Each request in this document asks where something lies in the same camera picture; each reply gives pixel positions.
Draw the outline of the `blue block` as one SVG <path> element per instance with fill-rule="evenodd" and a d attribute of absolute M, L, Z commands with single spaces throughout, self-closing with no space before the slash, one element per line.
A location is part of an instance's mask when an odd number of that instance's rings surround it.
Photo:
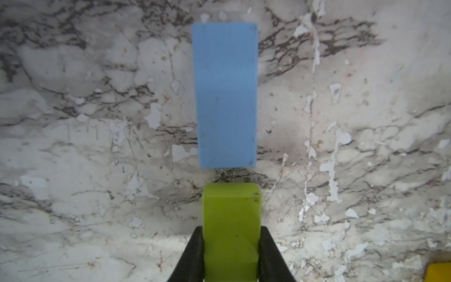
<path fill-rule="evenodd" d="M 195 23 L 191 34 L 200 167 L 254 167 L 258 25 Z"/>

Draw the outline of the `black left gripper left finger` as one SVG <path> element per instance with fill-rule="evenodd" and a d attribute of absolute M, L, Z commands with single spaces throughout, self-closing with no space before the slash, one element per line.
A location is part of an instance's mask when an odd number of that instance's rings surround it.
<path fill-rule="evenodd" d="M 203 228 L 197 226 L 167 282 L 204 281 Z"/>

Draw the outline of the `yellow block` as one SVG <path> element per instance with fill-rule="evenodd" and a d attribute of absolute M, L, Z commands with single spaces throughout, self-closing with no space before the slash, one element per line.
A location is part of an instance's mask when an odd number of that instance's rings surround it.
<path fill-rule="evenodd" d="M 424 282 L 451 282 L 451 263 L 428 265 Z"/>

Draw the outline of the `green block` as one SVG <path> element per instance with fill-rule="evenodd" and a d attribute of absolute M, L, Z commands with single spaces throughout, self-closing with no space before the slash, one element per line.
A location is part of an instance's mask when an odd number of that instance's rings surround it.
<path fill-rule="evenodd" d="M 261 198 L 256 183 L 205 186 L 202 195 L 205 281 L 257 281 Z"/>

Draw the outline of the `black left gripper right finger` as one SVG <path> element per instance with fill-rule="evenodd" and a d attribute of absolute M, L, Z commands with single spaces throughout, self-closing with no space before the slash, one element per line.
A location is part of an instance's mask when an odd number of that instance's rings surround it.
<path fill-rule="evenodd" d="M 261 227 L 258 245 L 259 282 L 296 282 L 267 227 Z"/>

